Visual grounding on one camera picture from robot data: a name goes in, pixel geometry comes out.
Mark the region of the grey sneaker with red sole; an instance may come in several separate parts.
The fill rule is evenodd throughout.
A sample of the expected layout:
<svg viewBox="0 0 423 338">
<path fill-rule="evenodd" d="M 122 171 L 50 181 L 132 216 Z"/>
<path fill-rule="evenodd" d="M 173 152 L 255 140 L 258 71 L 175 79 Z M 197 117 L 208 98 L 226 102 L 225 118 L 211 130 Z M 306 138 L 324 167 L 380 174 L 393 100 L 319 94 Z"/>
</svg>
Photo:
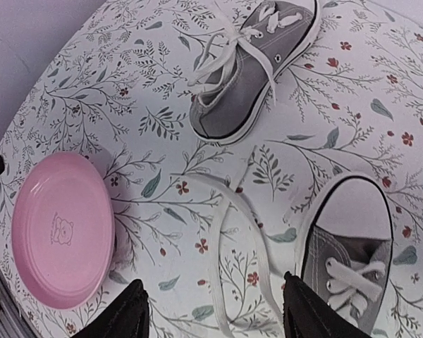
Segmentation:
<svg viewBox="0 0 423 338">
<path fill-rule="evenodd" d="M 280 325 L 285 318 L 274 299 L 269 252 L 248 203 L 210 176 L 193 175 L 222 195 L 212 220 L 209 281 L 220 331 L 232 337 L 219 274 L 219 237 L 230 205 L 248 221 L 259 268 L 259 287 Z M 294 275 L 310 287 L 331 314 L 370 335 L 383 303 L 393 251 L 393 224 L 386 196 L 363 173 L 342 173 L 313 202 L 296 237 Z"/>
</svg>

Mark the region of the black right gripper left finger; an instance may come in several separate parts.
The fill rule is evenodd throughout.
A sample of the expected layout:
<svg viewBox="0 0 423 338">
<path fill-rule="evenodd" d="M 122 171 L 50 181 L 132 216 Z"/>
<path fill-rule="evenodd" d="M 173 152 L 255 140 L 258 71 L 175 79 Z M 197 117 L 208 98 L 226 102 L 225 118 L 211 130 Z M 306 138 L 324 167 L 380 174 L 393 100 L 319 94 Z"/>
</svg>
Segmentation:
<svg viewBox="0 0 423 338">
<path fill-rule="evenodd" d="M 73 338 L 148 338 L 148 293 L 133 280 L 88 326 Z"/>
</svg>

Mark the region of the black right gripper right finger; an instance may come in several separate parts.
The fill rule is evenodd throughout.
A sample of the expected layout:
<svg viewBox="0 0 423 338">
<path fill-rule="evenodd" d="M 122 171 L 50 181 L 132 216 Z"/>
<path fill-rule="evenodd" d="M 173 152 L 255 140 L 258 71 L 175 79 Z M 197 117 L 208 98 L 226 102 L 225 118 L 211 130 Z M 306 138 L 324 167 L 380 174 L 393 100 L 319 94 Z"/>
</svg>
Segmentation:
<svg viewBox="0 0 423 338">
<path fill-rule="evenodd" d="M 298 276 L 286 272 L 283 327 L 287 338 L 360 338 L 363 331 L 342 319 Z"/>
</svg>

